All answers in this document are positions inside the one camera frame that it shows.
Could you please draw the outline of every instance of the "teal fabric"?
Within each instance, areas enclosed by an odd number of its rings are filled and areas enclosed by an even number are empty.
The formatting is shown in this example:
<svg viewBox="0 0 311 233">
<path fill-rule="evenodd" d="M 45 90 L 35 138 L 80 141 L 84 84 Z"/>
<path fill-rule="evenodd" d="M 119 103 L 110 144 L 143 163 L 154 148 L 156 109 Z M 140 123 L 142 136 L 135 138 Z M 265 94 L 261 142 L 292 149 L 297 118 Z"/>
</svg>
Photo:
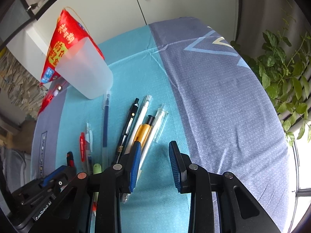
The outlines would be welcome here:
<svg viewBox="0 0 311 233">
<path fill-rule="evenodd" d="M 166 103 L 169 112 L 163 133 L 148 152 L 142 174 L 127 204 L 121 207 L 124 233 L 187 232 L 188 196 L 175 188 L 168 156 L 168 144 L 176 140 L 182 153 L 189 154 L 186 137 L 158 48 L 149 26 L 116 36 L 99 48 L 114 75 L 108 121 L 109 162 L 113 158 L 130 105 L 137 97 L 153 97 L 148 115 L 155 115 Z M 79 136 L 88 121 L 94 136 L 93 161 L 101 163 L 103 97 L 88 100 L 75 88 L 67 89 L 59 125 L 56 165 L 66 164 L 66 153 L 72 151 L 78 172 L 82 170 Z"/>
</svg>

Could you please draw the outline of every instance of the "metal screw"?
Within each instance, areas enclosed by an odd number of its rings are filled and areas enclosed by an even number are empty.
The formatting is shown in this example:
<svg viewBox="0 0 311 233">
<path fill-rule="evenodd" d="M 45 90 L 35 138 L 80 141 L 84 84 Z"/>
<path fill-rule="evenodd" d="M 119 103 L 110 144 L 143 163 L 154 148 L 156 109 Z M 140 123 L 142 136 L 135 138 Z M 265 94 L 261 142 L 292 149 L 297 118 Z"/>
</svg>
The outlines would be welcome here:
<svg viewBox="0 0 311 233">
<path fill-rule="evenodd" d="M 190 165 L 189 165 L 189 168 L 190 168 L 191 170 L 197 170 L 199 167 L 198 167 L 198 165 L 196 165 L 196 164 L 190 164 Z"/>
<path fill-rule="evenodd" d="M 78 174 L 78 178 L 81 180 L 84 179 L 86 176 L 87 176 L 87 174 L 85 172 L 81 172 Z"/>
<path fill-rule="evenodd" d="M 232 172 L 225 172 L 225 177 L 228 179 L 232 179 L 233 178 L 233 173 Z"/>
<path fill-rule="evenodd" d="M 115 164 L 115 165 L 113 166 L 113 169 L 114 169 L 114 170 L 121 170 L 121 169 L 122 169 L 122 165 L 120 165 L 120 164 Z"/>
</svg>

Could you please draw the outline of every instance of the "blue pen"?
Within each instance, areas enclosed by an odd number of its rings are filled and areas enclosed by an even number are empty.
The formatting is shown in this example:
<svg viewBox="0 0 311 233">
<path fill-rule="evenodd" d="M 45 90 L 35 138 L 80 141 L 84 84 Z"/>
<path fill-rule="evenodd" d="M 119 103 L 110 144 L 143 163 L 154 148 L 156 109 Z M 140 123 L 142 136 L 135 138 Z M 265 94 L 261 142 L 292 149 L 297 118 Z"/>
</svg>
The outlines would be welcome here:
<svg viewBox="0 0 311 233">
<path fill-rule="evenodd" d="M 111 92 L 108 91 L 105 94 L 103 102 L 104 110 L 104 125 L 103 125 L 103 150 L 102 150 L 102 168 L 103 170 L 108 167 L 108 114 L 109 114 L 109 104 L 110 104 L 110 95 Z"/>
</svg>

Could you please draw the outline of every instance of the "black pen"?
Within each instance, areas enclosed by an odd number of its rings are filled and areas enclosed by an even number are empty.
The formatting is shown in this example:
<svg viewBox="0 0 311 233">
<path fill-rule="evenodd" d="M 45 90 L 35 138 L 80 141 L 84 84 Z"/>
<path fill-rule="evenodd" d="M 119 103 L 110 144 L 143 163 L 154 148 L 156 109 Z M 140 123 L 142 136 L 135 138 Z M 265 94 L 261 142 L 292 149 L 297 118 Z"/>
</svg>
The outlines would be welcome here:
<svg viewBox="0 0 311 233">
<path fill-rule="evenodd" d="M 120 158 L 121 158 L 122 153 L 123 153 L 123 149 L 124 149 L 125 144 L 126 144 L 126 140 L 128 139 L 128 135 L 130 133 L 135 115 L 136 115 L 137 110 L 138 110 L 138 101 L 139 101 L 139 99 L 136 98 L 135 102 L 132 104 L 132 106 L 128 112 L 128 117 L 126 118 L 126 122 L 125 122 L 125 125 L 123 127 L 123 130 L 122 130 L 122 133 L 121 133 L 118 145 L 117 145 L 114 160 L 111 163 L 111 165 L 117 164 L 120 161 Z"/>
</svg>

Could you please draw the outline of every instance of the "green plant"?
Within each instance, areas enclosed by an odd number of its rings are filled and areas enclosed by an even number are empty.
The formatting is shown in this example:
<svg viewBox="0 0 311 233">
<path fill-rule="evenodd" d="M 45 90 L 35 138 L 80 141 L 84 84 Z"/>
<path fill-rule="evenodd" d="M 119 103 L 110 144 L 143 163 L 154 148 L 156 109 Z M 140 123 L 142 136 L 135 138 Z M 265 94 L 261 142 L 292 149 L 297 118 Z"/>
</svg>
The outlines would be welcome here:
<svg viewBox="0 0 311 233">
<path fill-rule="evenodd" d="M 231 41 L 231 46 L 242 56 L 252 71 L 256 74 L 258 80 L 267 92 L 279 118 L 282 113 L 289 111 L 290 116 L 285 121 L 280 120 L 287 141 L 293 145 L 294 135 L 289 132 L 289 128 L 301 117 L 303 124 L 300 128 L 297 139 L 300 139 L 306 125 L 308 126 L 308 142 L 311 140 L 311 125 L 308 125 L 308 107 L 304 103 L 302 96 L 303 90 L 308 98 L 310 87 L 307 79 L 304 77 L 306 68 L 311 67 L 311 37 L 308 32 L 301 36 L 301 44 L 297 50 L 288 56 L 281 47 L 282 43 L 291 47 L 292 44 L 285 37 L 288 31 L 288 19 L 295 19 L 286 12 L 286 18 L 283 18 L 285 26 L 283 32 L 277 31 L 277 34 L 266 30 L 262 33 L 265 40 L 262 49 L 265 53 L 255 59 L 240 53 L 240 45 Z"/>
</svg>

